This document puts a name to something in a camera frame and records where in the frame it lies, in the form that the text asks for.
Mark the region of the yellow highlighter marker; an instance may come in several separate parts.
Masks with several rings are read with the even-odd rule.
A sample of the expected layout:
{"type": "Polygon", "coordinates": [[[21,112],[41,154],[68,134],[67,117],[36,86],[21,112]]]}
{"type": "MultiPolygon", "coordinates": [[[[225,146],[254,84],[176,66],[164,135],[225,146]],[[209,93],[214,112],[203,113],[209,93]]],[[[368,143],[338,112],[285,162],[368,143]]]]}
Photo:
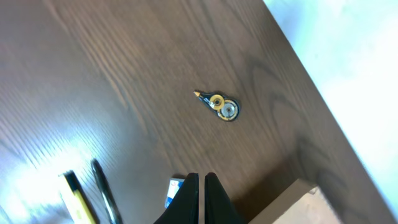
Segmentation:
{"type": "Polygon", "coordinates": [[[89,206],[84,191],[74,171],[58,176],[60,195],[74,223],[95,224],[95,213],[89,206]]]}

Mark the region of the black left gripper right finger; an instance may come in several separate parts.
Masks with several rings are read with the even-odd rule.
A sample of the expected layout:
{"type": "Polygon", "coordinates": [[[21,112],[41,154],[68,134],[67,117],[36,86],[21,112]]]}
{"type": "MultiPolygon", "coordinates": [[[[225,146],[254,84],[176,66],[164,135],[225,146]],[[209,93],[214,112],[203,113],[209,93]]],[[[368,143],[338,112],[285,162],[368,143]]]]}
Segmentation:
{"type": "Polygon", "coordinates": [[[205,177],[205,224],[243,224],[219,178],[213,172],[205,177]]]}

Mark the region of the correction tape dispenser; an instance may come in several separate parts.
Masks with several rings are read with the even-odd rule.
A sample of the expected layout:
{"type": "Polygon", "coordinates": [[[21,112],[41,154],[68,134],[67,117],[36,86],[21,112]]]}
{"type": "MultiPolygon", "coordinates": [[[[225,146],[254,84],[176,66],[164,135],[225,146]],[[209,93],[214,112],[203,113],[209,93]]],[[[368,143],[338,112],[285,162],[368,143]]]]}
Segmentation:
{"type": "Polygon", "coordinates": [[[193,90],[193,94],[223,121],[232,122],[240,114],[241,109],[238,101],[220,91],[193,90]]]}

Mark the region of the black pen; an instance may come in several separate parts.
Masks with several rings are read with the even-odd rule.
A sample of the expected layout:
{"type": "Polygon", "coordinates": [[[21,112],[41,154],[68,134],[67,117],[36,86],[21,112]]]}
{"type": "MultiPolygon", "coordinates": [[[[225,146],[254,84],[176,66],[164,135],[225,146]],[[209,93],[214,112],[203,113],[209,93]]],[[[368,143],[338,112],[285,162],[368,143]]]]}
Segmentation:
{"type": "Polygon", "coordinates": [[[111,224],[122,224],[123,221],[118,210],[118,206],[116,205],[106,176],[97,159],[91,160],[91,170],[93,172],[96,185],[104,200],[105,210],[108,215],[109,222],[111,224]]]}

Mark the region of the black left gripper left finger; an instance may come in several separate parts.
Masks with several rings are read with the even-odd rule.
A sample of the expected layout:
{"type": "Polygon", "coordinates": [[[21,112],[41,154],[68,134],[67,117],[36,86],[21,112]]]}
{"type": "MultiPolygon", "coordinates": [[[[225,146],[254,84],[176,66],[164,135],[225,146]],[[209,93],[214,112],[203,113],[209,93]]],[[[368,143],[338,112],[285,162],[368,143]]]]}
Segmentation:
{"type": "Polygon", "coordinates": [[[199,176],[189,173],[164,213],[155,224],[198,224],[199,176]]]}

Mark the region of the blue white eraser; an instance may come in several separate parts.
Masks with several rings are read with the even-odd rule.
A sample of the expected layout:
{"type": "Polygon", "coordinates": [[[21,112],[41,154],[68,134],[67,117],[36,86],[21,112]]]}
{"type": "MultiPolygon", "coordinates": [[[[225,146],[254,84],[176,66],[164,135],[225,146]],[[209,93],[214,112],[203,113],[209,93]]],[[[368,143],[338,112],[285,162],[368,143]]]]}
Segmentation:
{"type": "Polygon", "coordinates": [[[165,208],[169,207],[172,200],[176,196],[177,192],[181,188],[183,182],[184,182],[184,179],[179,179],[179,178],[171,178],[169,180],[169,186],[168,186],[167,195],[166,195],[166,199],[165,199],[165,208]]]}

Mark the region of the brown cardboard box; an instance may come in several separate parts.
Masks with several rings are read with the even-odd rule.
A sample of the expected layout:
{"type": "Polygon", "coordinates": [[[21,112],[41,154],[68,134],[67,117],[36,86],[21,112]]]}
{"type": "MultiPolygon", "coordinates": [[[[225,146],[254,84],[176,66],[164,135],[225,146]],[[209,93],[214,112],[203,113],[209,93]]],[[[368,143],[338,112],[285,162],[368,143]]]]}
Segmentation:
{"type": "Polygon", "coordinates": [[[321,188],[297,179],[250,224],[342,224],[321,188]]]}

